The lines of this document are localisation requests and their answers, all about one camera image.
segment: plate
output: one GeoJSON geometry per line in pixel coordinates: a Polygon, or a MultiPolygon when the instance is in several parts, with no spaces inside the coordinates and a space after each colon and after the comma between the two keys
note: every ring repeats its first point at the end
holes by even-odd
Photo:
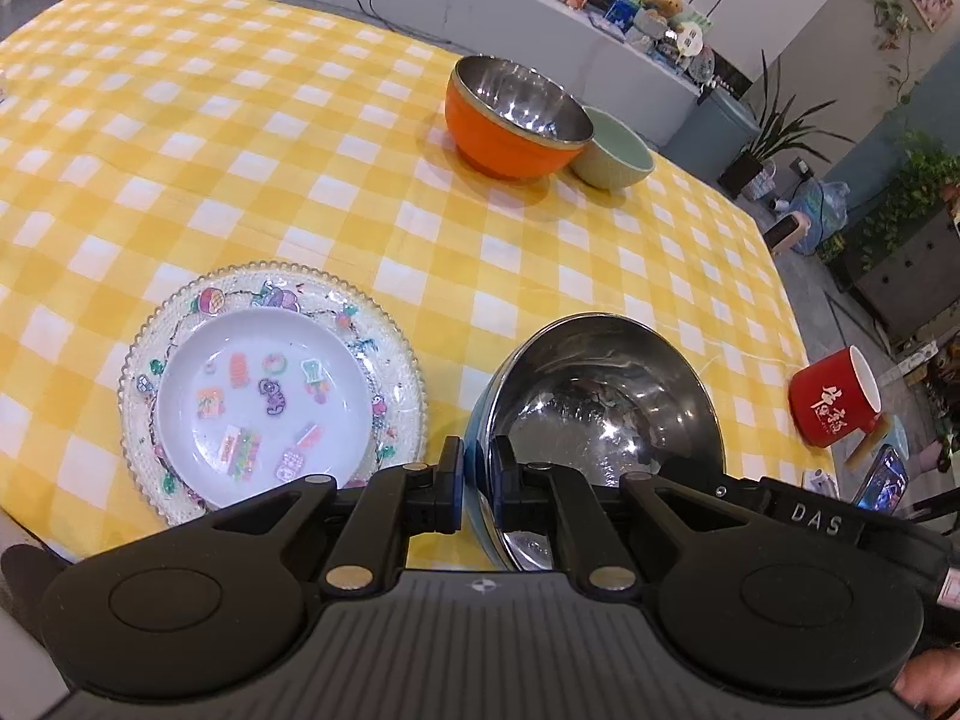
{"type": "Polygon", "coordinates": [[[699,84],[709,83],[713,79],[713,71],[716,65],[716,58],[713,50],[709,46],[704,46],[700,53],[693,57],[690,66],[686,71],[690,77],[699,84]]]}
{"type": "Polygon", "coordinates": [[[167,299],[128,351],[118,402],[127,464],[171,525],[308,473],[362,485],[426,443],[400,329],[347,282],[287,263],[215,271],[167,299]]]}
{"type": "Polygon", "coordinates": [[[367,382],[347,346],[282,308],[205,322],[171,357],[157,391],[170,466],[217,507],[309,473],[342,487],[371,426],[367,382]]]}

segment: smartphone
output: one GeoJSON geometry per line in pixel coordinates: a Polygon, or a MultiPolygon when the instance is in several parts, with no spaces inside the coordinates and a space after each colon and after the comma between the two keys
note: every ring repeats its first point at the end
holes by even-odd
{"type": "Polygon", "coordinates": [[[885,443],[860,485],[853,504],[872,512],[892,514],[906,492],[907,475],[898,452],[885,443]]]}

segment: yellow checkered tablecloth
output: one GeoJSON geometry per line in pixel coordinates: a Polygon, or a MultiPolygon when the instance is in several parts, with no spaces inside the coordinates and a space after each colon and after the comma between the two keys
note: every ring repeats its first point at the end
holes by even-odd
{"type": "MultiPolygon", "coordinates": [[[[66,0],[0,45],[0,506],[85,556],[162,523],[119,457],[115,387],[155,305],[284,258],[374,297],[413,343],[430,440],[564,314],[628,314],[709,388],[728,472],[797,482],[805,363],[754,223],[658,159],[624,194],[497,183],[443,123],[456,57],[258,0],[66,0]]],[[[412,565],[486,567],[469,533],[412,565]]]]}

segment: green leaves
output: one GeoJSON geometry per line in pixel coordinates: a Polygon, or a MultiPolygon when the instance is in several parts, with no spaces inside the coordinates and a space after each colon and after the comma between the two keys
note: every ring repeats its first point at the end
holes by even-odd
{"type": "Polygon", "coordinates": [[[899,39],[906,34],[906,70],[894,63],[887,65],[891,74],[887,76],[887,86],[894,90],[896,95],[895,107],[910,104],[910,94],[904,93],[904,86],[910,80],[910,52],[913,49],[911,36],[917,28],[910,22],[910,17],[904,12],[904,5],[900,0],[870,0],[874,4],[874,26],[880,31],[878,48],[882,52],[899,50],[899,39]]]}
{"type": "Polygon", "coordinates": [[[947,184],[960,182],[960,157],[928,134],[904,133],[904,162],[886,190],[886,199],[859,225],[861,266],[870,271],[900,248],[907,236],[940,204],[947,184]]]}
{"type": "Polygon", "coordinates": [[[787,100],[784,108],[781,109],[779,107],[781,63],[779,63],[778,60],[776,62],[776,90],[771,100],[771,87],[773,84],[771,84],[770,68],[767,65],[765,52],[760,52],[760,61],[763,65],[763,113],[760,115],[760,122],[758,123],[760,126],[760,135],[757,135],[757,138],[754,138],[754,141],[750,144],[750,153],[752,153],[757,160],[763,162],[770,159],[770,157],[779,151],[784,151],[786,148],[797,148],[800,151],[813,154],[828,163],[832,162],[827,156],[824,156],[822,152],[812,148],[803,136],[824,135],[829,138],[837,138],[837,140],[853,143],[853,140],[846,135],[839,135],[836,132],[829,132],[828,130],[815,127],[813,124],[806,123],[807,117],[824,110],[824,108],[829,108],[830,105],[836,103],[836,100],[827,100],[825,103],[813,105],[803,111],[800,116],[788,120],[787,116],[797,96],[793,95],[790,100],[787,100]]]}
{"type": "Polygon", "coordinates": [[[817,247],[817,256],[822,262],[828,263],[836,259],[847,247],[847,241],[843,233],[839,230],[831,235],[827,240],[820,242],[817,247]]]}

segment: potted plant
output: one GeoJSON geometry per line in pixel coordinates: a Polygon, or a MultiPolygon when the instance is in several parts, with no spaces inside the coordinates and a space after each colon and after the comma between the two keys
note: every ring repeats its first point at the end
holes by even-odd
{"type": "Polygon", "coordinates": [[[778,62],[776,63],[776,92],[773,93],[773,99],[771,100],[770,73],[764,52],[760,52],[760,59],[763,62],[763,113],[760,114],[760,135],[752,140],[750,145],[731,162],[731,165],[724,170],[723,175],[717,179],[717,183],[734,197],[740,194],[743,188],[760,174],[766,160],[787,148],[798,148],[800,151],[806,151],[815,157],[819,157],[824,162],[832,162],[827,156],[808,145],[805,139],[810,135],[827,135],[830,138],[853,143],[853,139],[846,135],[828,132],[826,129],[820,129],[815,127],[814,124],[806,122],[809,116],[824,110],[824,108],[829,108],[830,105],[836,103],[836,100],[828,100],[826,103],[814,105],[813,108],[806,109],[800,116],[788,121],[786,117],[790,113],[790,108],[797,96],[793,95],[789,98],[782,109],[779,107],[781,66],[778,62]]]}
{"type": "Polygon", "coordinates": [[[898,250],[936,213],[941,203],[952,206],[960,184],[960,156],[947,153],[943,143],[917,130],[904,133],[904,162],[885,197],[851,231],[858,258],[848,260],[851,274],[865,274],[898,250]]]}
{"type": "Polygon", "coordinates": [[[828,265],[839,257],[846,247],[847,239],[840,230],[837,230],[827,240],[820,242],[817,247],[817,256],[822,263],[828,265]]]}

